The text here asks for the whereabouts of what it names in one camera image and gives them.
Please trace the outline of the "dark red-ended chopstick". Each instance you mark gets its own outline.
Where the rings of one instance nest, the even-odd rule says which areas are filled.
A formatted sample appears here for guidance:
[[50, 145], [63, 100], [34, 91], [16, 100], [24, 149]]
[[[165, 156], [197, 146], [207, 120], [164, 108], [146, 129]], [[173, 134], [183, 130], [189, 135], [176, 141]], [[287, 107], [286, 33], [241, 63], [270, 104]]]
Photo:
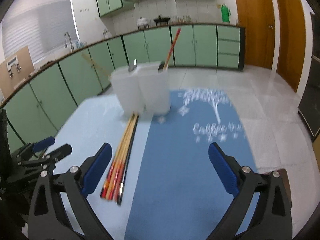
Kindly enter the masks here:
[[129, 133], [133, 129], [135, 116], [136, 114], [133, 113], [131, 115], [131, 118], [128, 120], [123, 136], [117, 147], [116, 153], [112, 159], [111, 166], [109, 168], [105, 183], [103, 185], [103, 189], [100, 194], [100, 197], [103, 199], [109, 199], [109, 195], [113, 193], [114, 188], [116, 186], [118, 174], [119, 174], [120, 168], [122, 167], [124, 152], [127, 149], [127, 145], [129, 141]]

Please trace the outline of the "light bamboo chopstick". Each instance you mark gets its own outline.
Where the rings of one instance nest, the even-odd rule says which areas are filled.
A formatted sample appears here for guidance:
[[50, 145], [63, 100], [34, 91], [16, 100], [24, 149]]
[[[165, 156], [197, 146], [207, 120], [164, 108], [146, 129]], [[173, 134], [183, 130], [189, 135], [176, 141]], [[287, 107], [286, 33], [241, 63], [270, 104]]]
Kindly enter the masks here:
[[101, 66], [99, 66], [99, 64], [97, 64], [95, 61], [93, 61], [91, 59], [90, 56], [86, 55], [85, 53], [81, 53], [81, 56], [91, 65], [93, 65], [95, 68], [98, 68], [107, 78], [110, 78], [111, 75], [108, 74], [108, 72], [106, 70], [104, 70], [104, 68], [102, 68]]

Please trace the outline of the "silver metal spoon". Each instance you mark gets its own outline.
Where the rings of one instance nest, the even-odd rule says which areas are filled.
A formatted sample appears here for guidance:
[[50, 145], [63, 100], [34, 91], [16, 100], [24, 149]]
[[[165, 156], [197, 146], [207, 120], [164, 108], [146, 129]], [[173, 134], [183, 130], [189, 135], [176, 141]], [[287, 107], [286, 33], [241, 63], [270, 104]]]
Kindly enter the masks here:
[[137, 68], [137, 60], [135, 59], [133, 60], [133, 62], [129, 64], [129, 68], [128, 68], [129, 73], [133, 72], [136, 68]]

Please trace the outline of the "red patterned chopstick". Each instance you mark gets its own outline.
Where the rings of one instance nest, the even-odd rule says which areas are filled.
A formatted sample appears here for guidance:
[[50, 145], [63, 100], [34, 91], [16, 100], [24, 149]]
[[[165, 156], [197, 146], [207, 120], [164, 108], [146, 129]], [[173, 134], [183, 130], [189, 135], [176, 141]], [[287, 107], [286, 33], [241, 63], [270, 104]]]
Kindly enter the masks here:
[[100, 195], [103, 199], [117, 202], [122, 195], [125, 168], [129, 162], [138, 118], [139, 114], [133, 113], [127, 122]]
[[173, 42], [172, 42], [172, 44], [171, 44], [169, 53], [168, 53], [168, 55], [167, 55], [167, 59], [166, 59], [166, 61], [165, 61], [163, 70], [167, 70], [167, 68], [168, 68], [168, 66], [169, 66], [169, 61], [170, 61], [170, 58], [171, 58], [172, 53], [173, 53], [173, 51], [174, 51], [174, 47], [175, 47], [175, 45], [176, 45], [176, 42], [177, 42], [178, 37], [179, 37], [179, 35], [180, 35], [180, 32], [181, 32], [181, 28], [178, 28], [178, 29], [177, 29], [177, 32], [176, 32], [176, 35], [175, 35], [175, 38], [174, 38], [174, 40], [173, 40]]

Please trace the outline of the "green lower kitchen cabinets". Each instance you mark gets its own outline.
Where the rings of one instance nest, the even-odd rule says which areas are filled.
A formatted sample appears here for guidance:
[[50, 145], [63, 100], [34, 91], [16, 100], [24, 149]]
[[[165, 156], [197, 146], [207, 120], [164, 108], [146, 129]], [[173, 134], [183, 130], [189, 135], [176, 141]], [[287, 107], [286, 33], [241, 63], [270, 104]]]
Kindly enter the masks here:
[[56, 135], [85, 99], [110, 87], [109, 78], [81, 53], [108, 74], [135, 59], [138, 63], [166, 61], [178, 28], [181, 32], [169, 66], [243, 70], [245, 29], [236, 25], [165, 25], [94, 43], [42, 67], [4, 100], [10, 150]]

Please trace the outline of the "light blue placemat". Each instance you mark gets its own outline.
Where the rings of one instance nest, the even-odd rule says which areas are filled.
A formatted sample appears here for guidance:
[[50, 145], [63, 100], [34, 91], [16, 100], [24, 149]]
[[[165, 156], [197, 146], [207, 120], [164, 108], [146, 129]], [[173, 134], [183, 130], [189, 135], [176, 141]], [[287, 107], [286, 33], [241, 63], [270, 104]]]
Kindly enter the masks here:
[[[55, 144], [49, 148], [55, 150], [63, 144], [72, 147], [71, 155], [58, 162], [55, 174], [79, 166], [105, 142], [115, 152], [127, 120], [114, 95], [96, 96], [83, 101], [60, 129]], [[87, 197], [99, 222], [114, 239], [157, 239], [150, 207], [152, 178], [146, 170], [148, 155], [145, 152], [152, 123], [153, 114], [143, 113], [139, 117], [122, 204], [103, 200], [100, 196], [106, 171], [99, 178], [94, 192]]]

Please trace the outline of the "dark blue placemat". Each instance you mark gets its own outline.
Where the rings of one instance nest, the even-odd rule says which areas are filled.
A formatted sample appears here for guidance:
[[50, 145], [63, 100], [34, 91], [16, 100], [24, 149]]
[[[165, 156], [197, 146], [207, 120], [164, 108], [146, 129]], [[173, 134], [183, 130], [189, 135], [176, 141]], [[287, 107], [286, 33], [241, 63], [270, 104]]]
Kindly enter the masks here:
[[256, 169], [247, 134], [223, 90], [171, 93], [171, 109], [152, 119], [126, 239], [206, 239], [233, 196], [208, 156], [216, 142], [242, 166]]

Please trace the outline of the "chrome sink faucet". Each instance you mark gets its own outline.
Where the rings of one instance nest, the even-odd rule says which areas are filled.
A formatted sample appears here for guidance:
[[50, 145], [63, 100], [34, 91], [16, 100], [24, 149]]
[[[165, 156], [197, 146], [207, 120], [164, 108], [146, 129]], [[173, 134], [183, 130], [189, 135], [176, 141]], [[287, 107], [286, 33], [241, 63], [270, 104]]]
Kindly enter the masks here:
[[72, 43], [71, 36], [70, 36], [70, 34], [68, 32], [65, 32], [65, 48], [67, 48], [68, 46], [70, 46], [71, 51], [73, 52], [74, 51], [74, 46], [73, 46], [73, 43]]

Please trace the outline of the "white double utensil holder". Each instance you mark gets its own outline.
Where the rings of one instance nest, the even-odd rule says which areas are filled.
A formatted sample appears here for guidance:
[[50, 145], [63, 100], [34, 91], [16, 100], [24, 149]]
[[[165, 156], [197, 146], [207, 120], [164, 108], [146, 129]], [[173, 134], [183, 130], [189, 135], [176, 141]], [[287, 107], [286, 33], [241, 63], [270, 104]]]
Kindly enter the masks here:
[[156, 116], [170, 111], [168, 70], [158, 70], [163, 61], [144, 62], [129, 73], [122, 66], [111, 73], [110, 82], [124, 115], [147, 112]]

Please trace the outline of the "black shelf rack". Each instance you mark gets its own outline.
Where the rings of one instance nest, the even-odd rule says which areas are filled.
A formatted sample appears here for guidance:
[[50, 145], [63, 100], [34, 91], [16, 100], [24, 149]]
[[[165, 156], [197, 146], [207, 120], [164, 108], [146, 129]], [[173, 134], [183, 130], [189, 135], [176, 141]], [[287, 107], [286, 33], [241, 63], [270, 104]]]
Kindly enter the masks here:
[[311, 141], [319, 135], [319, 17], [311, 13], [312, 22], [312, 54], [309, 76], [302, 99], [298, 106], [298, 114], [310, 134]]

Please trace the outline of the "window roller blind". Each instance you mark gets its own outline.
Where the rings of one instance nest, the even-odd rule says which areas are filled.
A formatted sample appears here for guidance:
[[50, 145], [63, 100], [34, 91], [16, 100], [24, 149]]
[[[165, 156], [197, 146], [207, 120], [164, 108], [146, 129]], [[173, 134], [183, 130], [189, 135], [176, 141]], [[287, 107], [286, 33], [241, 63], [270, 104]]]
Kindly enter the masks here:
[[2, 20], [5, 57], [27, 46], [37, 62], [78, 40], [71, 0], [14, 0]]

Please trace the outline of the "white cooking pot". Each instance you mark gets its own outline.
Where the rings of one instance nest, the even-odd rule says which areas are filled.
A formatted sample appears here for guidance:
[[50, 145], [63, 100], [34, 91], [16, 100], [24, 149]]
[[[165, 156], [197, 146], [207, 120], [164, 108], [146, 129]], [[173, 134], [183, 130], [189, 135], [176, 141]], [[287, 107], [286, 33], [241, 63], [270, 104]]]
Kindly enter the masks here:
[[142, 29], [148, 29], [149, 23], [148, 23], [148, 19], [146, 17], [140, 17], [137, 19], [137, 27], [138, 30], [142, 30]]

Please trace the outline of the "black wok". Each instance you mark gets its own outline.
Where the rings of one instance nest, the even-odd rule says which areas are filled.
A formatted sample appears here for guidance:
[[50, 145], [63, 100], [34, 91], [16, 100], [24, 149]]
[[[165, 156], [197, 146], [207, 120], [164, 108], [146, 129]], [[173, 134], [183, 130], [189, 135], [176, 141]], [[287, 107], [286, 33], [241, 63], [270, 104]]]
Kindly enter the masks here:
[[156, 26], [168, 25], [170, 18], [159, 15], [157, 18], [154, 18], [153, 21], [155, 22]]

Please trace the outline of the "brown wooden door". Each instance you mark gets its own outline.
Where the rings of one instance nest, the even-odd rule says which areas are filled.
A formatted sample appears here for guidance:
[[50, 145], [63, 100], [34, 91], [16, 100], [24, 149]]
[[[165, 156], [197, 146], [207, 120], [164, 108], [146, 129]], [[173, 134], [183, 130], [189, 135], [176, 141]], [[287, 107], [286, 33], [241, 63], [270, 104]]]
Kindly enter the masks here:
[[245, 64], [272, 68], [274, 8], [272, 0], [236, 0], [238, 21], [245, 27]]
[[302, 75], [306, 29], [301, 0], [277, 0], [280, 42], [277, 73], [296, 92]]

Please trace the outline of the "green thermos jug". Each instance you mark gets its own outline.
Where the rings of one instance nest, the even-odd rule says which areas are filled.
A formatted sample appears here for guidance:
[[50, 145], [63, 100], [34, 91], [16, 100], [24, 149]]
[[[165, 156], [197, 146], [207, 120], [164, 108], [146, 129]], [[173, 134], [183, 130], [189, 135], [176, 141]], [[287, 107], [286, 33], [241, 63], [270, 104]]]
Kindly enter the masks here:
[[231, 11], [230, 9], [225, 5], [221, 5], [221, 17], [223, 23], [230, 23], [230, 16], [231, 16]]

